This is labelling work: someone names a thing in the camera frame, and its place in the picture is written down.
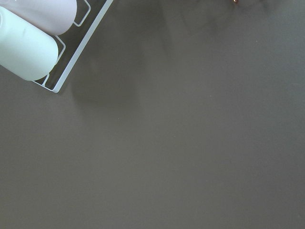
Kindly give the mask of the pink plastic cup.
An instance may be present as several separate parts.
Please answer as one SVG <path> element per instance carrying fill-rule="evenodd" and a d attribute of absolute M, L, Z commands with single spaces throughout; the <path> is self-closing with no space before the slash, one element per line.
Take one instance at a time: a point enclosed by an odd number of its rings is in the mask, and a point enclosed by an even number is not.
<path fill-rule="evenodd" d="M 65 33 L 77 13 L 76 0 L 2 0 L 0 5 L 50 35 Z"/>

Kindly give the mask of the white plastic cup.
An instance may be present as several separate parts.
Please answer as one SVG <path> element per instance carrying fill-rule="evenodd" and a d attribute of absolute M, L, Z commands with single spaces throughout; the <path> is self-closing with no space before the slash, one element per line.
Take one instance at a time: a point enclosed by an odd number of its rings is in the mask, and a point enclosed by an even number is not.
<path fill-rule="evenodd" d="M 12 13 L 0 8 L 0 65 L 26 81 L 51 72 L 58 59 L 56 41 Z"/>

